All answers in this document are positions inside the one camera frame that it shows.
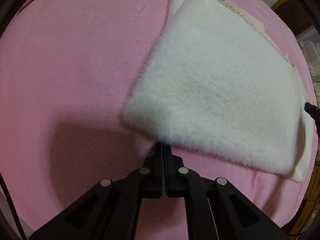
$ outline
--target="wooden edge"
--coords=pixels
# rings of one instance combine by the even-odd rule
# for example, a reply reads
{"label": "wooden edge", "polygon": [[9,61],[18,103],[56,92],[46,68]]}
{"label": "wooden edge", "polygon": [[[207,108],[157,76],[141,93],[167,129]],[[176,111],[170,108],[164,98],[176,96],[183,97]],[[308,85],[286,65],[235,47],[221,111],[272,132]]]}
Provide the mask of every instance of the wooden edge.
{"label": "wooden edge", "polygon": [[286,2],[287,0],[279,0],[278,2],[276,2],[276,4],[274,6],[271,7],[272,10],[277,9],[281,4],[283,4],[284,2]]}

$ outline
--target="pink blanket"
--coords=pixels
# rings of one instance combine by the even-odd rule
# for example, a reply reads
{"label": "pink blanket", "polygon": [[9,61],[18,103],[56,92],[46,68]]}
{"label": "pink blanket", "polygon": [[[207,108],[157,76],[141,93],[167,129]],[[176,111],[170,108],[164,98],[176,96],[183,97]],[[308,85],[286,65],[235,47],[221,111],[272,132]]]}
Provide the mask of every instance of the pink blanket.
{"label": "pink blanket", "polygon": [[[289,28],[261,0],[231,0],[267,24],[316,103]],[[19,215],[37,229],[102,178],[142,166],[154,143],[122,122],[126,102],[166,20],[168,0],[34,0],[0,40],[0,170]],[[297,212],[295,183],[174,148],[201,176],[223,176],[275,223]],[[136,239],[188,239],[183,199],[143,200]]]}

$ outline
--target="silver rivet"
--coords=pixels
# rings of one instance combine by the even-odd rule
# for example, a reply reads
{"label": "silver rivet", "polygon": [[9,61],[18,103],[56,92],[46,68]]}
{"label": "silver rivet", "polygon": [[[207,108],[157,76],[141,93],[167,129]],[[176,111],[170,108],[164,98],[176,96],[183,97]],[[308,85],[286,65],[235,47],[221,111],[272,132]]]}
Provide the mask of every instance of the silver rivet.
{"label": "silver rivet", "polygon": [[103,187],[108,187],[111,185],[111,180],[110,179],[103,179],[102,181],[100,181],[100,185]]}
{"label": "silver rivet", "polygon": [[150,172],[150,170],[149,170],[148,168],[146,168],[146,167],[143,167],[143,168],[141,168],[141,169],[139,170],[139,172],[140,172],[141,174],[148,174],[148,173]]}
{"label": "silver rivet", "polygon": [[181,167],[181,168],[178,169],[178,171],[181,174],[187,174],[189,172],[188,168],[186,168],[186,167]]}
{"label": "silver rivet", "polygon": [[226,185],[227,184],[227,180],[223,177],[217,178],[217,183],[220,185]]}

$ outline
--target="folded white towel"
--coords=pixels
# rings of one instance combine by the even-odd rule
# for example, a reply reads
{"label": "folded white towel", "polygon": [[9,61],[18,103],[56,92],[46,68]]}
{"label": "folded white towel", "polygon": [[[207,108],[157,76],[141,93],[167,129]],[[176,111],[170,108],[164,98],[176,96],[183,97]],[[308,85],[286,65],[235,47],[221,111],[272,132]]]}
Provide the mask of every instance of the folded white towel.
{"label": "folded white towel", "polygon": [[124,117],[158,140],[302,181],[313,136],[305,91],[248,17],[224,0],[172,0]]}

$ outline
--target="black cable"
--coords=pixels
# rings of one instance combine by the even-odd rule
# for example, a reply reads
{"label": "black cable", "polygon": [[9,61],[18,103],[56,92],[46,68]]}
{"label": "black cable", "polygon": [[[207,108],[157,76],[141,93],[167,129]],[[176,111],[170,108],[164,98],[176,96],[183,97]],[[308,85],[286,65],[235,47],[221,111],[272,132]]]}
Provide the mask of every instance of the black cable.
{"label": "black cable", "polygon": [[16,209],[14,207],[12,198],[10,196],[9,190],[7,188],[7,185],[5,184],[4,179],[3,179],[2,175],[1,175],[1,172],[0,172],[0,187],[2,188],[2,191],[4,193],[5,198],[7,199],[8,205],[9,205],[10,210],[11,210],[12,217],[14,219],[14,222],[15,222],[15,224],[17,226],[17,229],[18,229],[18,231],[20,233],[20,236],[21,236],[22,240],[28,240],[26,234],[23,231],[23,228],[22,228],[22,225],[20,223],[17,211],[16,211]]}

